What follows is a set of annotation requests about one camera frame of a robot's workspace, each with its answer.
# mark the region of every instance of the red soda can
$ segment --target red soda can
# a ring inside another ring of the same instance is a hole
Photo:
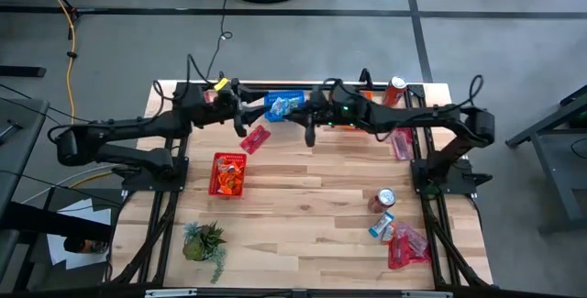
[[[387,88],[385,88],[383,104],[387,106],[397,105],[406,88],[407,83],[405,83],[404,78],[397,76],[393,77],[387,84]]]
[[[368,207],[373,213],[381,213],[395,204],[395,193],[390,188],[383,188],[370,200]]]

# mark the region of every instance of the gray floor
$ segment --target gray floor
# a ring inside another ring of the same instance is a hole
[[[71,1],[78,6],[222,5],[222,0]],[[421,10],[587,11],[584,0],[417,1]],[[54,6],[53,0],[2,3]],[[260,6],[228,0],[227,7]],[[406,0],[293,0],[270,8],[406,10],[408,4]],[[80,58],[72,75],[77,114],[87,118],[141,114],[152,80],[184,77],[186,53],[207,65],[219,20],[83,17],[77,30]],[[453,100],[466,97],[473,75],[485,77],[475,101],[495,114],[497,141],[488,149],[474,150],[471,159],[477,171],[494,177],[480,189],[479,204],[495,283],[506,289],[587,295],[587,233],[538,234],[538,225],[562,214],[558,197],[545,184],[531,146],[510,150],[503,143],[585,84],[587,20],[423,19],[422,25],[434,82],[449,83]],[[223,42],[213,72],[223,70],[247,79],[355,80],[360,69],[368,67],[377,80],[402,75],[410,82],[422,81],[410,18],[227,17],[226,29],[235,37]],[[0,83],[68,111],[66,31],[61,15],[0,15],[0,61],[48,69],[42,80],[2,78]],[[59,165],[53,147],[41,138],[26,173],[57,181],[78,170]],[[96,186],[116,183],[103,181]],[[23,181],[15,200],[42,188]]]

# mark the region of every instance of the wooden tabletop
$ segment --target wooden tabletop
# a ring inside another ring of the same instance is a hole
[[[172,95],[175,82],[161,84],[165,94]],[[450,103],[446,84],[424,86],[428,105]],[[375,93],[374,100],[380,101],[381,94]],[[146,116],[157,111],[159,102],[151,90]],[[294,123],[269,123],[262,117],[253,127],[259,124],[271,136],[248,155],[241,199],[207,194],[214,154],[244,153],[232,123],[195,128],[190,136],[190,170],[177,205],[166,287],[434,288],[429,263],[390,270],[388,247],[367,232],[380,217],[367,209],[368,199],[378,189],[391,187],[397,195],[391,212],[424,235],[422,207],[412,189],[408,162],[397,160],[388,145],[361,131],[317,127],[316,145],[308,148],[304,129]],[[453,138],[444,128],[432,131],[438,149]],[[162,146],[162,138],[143,138],[138,143],[140,149]],[[121,212],[113,243],[114,276],[143,243],[152,200],[153,193],[136,193]],[[492,282],[471,202],[449,195],[447,208],[455,245],[480,277]],[[225,229],[227,259],[224,274],[213,285],[214,263],[186,260],[182,254],[183,224],[216,220]],[[150,276],[157,265],[159,244],[153,250]],[[439,253],[448,281],[446,254],[442,248]]]

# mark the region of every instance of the wooden plank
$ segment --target wooden plank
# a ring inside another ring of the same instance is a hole
[[[161,84],[164,93],[171,95],[174,82]],[[429,105],[450,102],[445,84],[425,84],[424,88]],[[375,99],[380,100],[381,94],[376,93]],[[146,116],[155,114],[159,101],[151,91]],[[164,108],[170,109],[170,103],[165,102]],[[320,127],[316,146],[310,149],[305,146],[302,127],[269,123],[264,118],[257,124],[268,128],[271,137],[248,156],[244,194],[238,199],[207,193],[214,154],[243,152],[232,125],[195,128],[190,136],[190,170],[177,205],[165,286],[211,286],[215,265],[186,260],[182,254],[183,225],[217,221],[228,242],[225,272],[217,286],[432,289],[429,264],[388,269],[388,247],[367,232],[380,217],[369,212],[367,200],[378,189],[391,187],[397,195],[392,213],[424,234],[422,209],[412,190],[408,163],[397,160],[389,145],[362,131]],[[454,137],[445,128],[434,127],[432,131],[437,149]],[[153,149],[163,142],[162,138],[144,138],[138,147]],[[121,212],[113,244],[115,276],[144,241],[152,200],[152,193],[136,193]],[[460,196],[447,196],[447,208],[455,245],[478,274],[491,282],[474,208]],[[160,247],[158,242],[151,275]],[[446,253],[440,248],[439,254],[448,279]]]

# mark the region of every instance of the red basket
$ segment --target red basket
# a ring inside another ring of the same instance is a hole
[[[247,155],[245,154],[237,154],[237,153],[229,153],[229,152],[217,152],[214,154],[214,159],[212,160],[212,174],[210,174],[210,185],[208,186],[208,194],[210,196],[226,196],[226,197],[240,197],[242,195],[243,187],[240,187],[238,194],[223,194],[217,193],[218,189],[220,188],[220,183],[218,182],[218,165],[217,160],[221,157],[224,157],[227,162],[236,162],[242,169],[242,181],[244,185],[245,181],[245,167],[247,166]]]

